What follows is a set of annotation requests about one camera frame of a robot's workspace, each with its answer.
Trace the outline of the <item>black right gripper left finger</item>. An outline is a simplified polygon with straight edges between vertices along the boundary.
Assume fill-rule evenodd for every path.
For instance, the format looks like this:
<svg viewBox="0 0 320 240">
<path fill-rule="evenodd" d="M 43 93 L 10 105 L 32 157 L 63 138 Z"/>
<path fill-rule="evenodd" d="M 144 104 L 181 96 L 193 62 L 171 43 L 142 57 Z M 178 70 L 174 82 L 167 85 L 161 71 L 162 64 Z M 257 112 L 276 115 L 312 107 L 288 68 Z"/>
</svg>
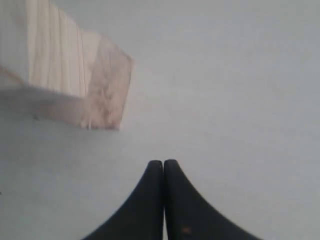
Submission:
<svg viewBox="0 0 320 240">
<path fill-rule="evenodd" d="M 162 240 L 164 173 L 160 160 L 151 160 L 122 206 L 86 240 Z"/>
</svg>

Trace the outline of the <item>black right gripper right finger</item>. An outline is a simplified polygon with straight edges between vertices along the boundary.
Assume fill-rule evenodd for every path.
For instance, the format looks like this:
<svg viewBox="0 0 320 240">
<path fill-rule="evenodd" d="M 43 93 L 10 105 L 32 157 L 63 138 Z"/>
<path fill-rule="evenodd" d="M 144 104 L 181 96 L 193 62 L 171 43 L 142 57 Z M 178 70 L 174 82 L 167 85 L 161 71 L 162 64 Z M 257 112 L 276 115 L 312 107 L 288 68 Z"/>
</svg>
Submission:
<svg viewBox="0 0 320 240">
<path fill-rule="evenodd" d="M 169 240 L 258 239 L 212 207 L 191 184 L 177 160 L 166 160 L 163 174 Z"/>
</svg>

